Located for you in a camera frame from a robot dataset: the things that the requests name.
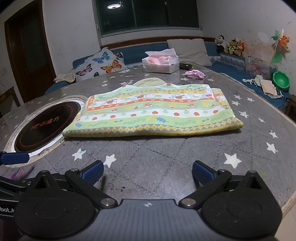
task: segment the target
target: door frame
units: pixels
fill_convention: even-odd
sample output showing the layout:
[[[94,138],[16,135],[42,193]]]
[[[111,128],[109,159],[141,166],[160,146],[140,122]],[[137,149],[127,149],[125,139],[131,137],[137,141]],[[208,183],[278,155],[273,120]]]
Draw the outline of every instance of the door frame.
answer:
[[[19,89],[19,92],[21,94],[21,97],[24,101],[24,103],[28,102],[30,99],[26,94],[26,88],[24,87],[24,83],[22,83],[22,76],[19,76],[17,68],[18,65],[15,61],[15,58],[17,58],[18,52],[15,51],[15,49],[12,47],[12,40],[11,40],[11,32],[10,29],[12,28],[12,25],[20,18],[22,18],[23,16],[25,16],[25,14],[30,11],[30,10],[34,10],[34,9],[38,9],[38,14],[39,14],[39,18],[40,18],[40,22],[41,22],[41,34],[42,34],[42,39],[43,39],[43,44],[44,44],[44,49],[45,49],[45,53],[46,53],[46,57],[47,57],[47,61],[48,61],[48,65],[50,68],[50,73],[53,77],[52,79],[52,83],[54,78],[56,77],[56,73],[54,71],[54,67],[52,64],[52,59],[49,53],[49,48],[48,48],[48,44],[47,44],[47,38],[46,38],[46,33],[45,33],[45,28],[44,28],[44,20],[43,20],[43,10],[42,10],[42,0],[34,0],[31,3],[27,4],[26,6],[24,6],[22,9],[20,9],[19,11],[17,11],[14,15],[12,15],[8,20],[6,20],[4,22],[4,29],[5,29],[5,38],[6,38],[6,46],[7,46],[7,51],[8,51],[8,57],[9,57],[9,61],[10,61],[10,65],[12,68],[12,72],[17,84],[17,87]]]

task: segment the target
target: green blanket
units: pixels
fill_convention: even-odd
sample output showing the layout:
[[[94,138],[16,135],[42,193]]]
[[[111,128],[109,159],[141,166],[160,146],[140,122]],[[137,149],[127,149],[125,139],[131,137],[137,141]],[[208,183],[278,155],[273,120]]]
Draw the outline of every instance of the green blanket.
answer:
[[[238,129],[220,89],[209,85],[122,86],[89,97],[63,131],[66,137],[198,135]]]

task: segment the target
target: pink scrunchie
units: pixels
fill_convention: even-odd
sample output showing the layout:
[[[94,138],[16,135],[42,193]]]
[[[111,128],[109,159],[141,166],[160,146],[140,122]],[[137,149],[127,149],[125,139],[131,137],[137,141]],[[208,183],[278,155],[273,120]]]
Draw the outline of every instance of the pink scrunchie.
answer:
[[[186,71],[185,76],[192,79],[202,80],[205,77],[205,74],[199,70],[193,69],[191,71]]]

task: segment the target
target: orange butterfly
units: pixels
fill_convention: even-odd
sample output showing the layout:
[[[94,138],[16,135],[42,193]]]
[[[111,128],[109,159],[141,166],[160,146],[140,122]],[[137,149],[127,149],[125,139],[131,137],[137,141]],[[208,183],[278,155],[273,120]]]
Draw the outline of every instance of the orange butterfly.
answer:
[[[117,60],[113,60],[111,65],[103,66],[101,69],[105,70],[107,74],[110,74],[111,72],[116,71],[116,68],[121,69],[121,67],[121,64],[119,64]]]
[[[285,49],[288,49],[288,46],[287,46],[287,43],[289,43],[290,41],[290,38],[289,37],[286,37],[286,36],[283,36],[280,41],[279,41],[279,44],[281,46],[283,46]]]

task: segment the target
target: blue gripper pad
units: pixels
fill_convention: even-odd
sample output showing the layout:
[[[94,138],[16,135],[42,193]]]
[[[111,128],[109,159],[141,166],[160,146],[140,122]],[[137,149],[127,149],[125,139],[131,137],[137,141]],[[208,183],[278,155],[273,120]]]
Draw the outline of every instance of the blue gripper pad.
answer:
[[[29,160],[30,156],[26,152],[8,152],[0,157],[0,163],[4,165],[27,163]]]
[[[99,160],[80,171],[82,179],[94,185],[104,174],[104,164]]]
[[[218,173],[201,161],[195,161],[192,165],[192,175],[202,185],[205,185],[208,182],[214,180]]]

